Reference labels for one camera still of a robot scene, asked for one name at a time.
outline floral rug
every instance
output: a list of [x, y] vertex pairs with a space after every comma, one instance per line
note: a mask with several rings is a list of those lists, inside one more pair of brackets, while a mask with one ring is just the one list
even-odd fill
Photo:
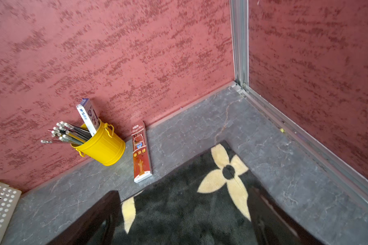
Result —
[[112, 244], [257, 244], [247, 207], [255, 181], [223, 141], [122, 202]]

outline yellow bucket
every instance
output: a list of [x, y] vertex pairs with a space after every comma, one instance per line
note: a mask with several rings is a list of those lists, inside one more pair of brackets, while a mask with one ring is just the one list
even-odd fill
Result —
[[126, 149], [126, 143], [114, 133], [113, 125], [103, 123], [101, 120], [100, 127], [93, 137], [79, 146], [74, 144], [71, 146], [79, 152], [81, 157], [86, 154], [105, 166], [115, 164]]

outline red textured wall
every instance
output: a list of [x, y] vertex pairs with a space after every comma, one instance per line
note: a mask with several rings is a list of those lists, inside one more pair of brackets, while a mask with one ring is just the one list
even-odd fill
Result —
[[83, 161], [38, 142], [81, 98], [124, 138], [232, 81], [231, 50], [228, 1], [0, 0], [0, 179], [25, 191]]
[[368, 179], [368, 0], [250, 0], [250, 86]]

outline black rug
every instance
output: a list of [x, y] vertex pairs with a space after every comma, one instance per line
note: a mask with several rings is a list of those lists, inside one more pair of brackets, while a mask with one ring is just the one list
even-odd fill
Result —
[[257, 244], [247, 207], [255, 182], [224, 141], [125, 200], [112, 244]]

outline metal baseboard strip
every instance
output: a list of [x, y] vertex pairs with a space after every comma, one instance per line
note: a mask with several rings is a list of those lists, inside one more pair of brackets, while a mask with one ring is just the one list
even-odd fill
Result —
[[[164, 116], [163, 118], [161, 118], [161, 119], [157, 120], [156, 122], [154, 122], [154, 123], [152, 123], [152, 124], [150, 124], [150, 125], [146, 126], [146, 131], [147, 131], [147, 130], [150, 130], [150, 129], [152, 129], [152, 128], [154, 128], [154, 127], [158, 126], [158, 125], [160, 125], [161, 123], [163, 123], [163, 122], [164, 122], [164, 121], [166, 121], [166, 120], [171, 119], [172, 117], [174, 117], [175, 115], [180, 114], [181, 112], [185, 111], [186, 109], [191, 108], [191, 107], [192, 107], [192, 106], [194, 106], [194, 105], [197, 105], [198, 103], [202, 102], [203, 100], [207, 99], [208, 97], [210, 97], [210, 96], [212, 96], [212, 95], [215, 95], [215, 94], [219, 93], [220, 91], [222, 91], [222, 90], [224, 90], [224, 89], [226, 89], [226, 88], [228, 88], [228, 87], [234, 86], [234, 85], [236, 85], [236, 82], [235, 82], [235, 81], [230, 81], [230, 82], [228, 82], [228, 83], [226, 83], [226, 84], [224, 84], [224, 85], [222, 85], [222, 86], [220, 86], [220, 87], [216, 88], [215, 90], [213, 90], [213, 91], [211, 91], [210, 93], [208, 93], [208, 94], [206, 94], [206, 95], [204, 95], [204, 96], [200, 97], [199, 99], [197, 99], [197, 100], [195, 100], [195, 101], [193, 101], [193, 102], [189, 103], [188, 105], [185, 105], [185, 106], [183, 106], [183, 107], [180, 107], [180, 109], [178, 109], [178, 110], [176, 110], [176, 111], [172, 112], [171, 114], [166, 115], [166, 116]], [[125, 142], [128, 142], [128, 141], [131, 141], [131, 140], [132, 140], [132, 136], [128, 136], [127, 138], [125, 138], [125, 140], [124, 140], [124, 141], [125, 141]]]
[[283, 128], [328, 176], [368, 213], [368, 180], [249, 87], [232, 86], [261, 113]]
[[235, 81], [249, 86], [248, 0], [229, 0]]

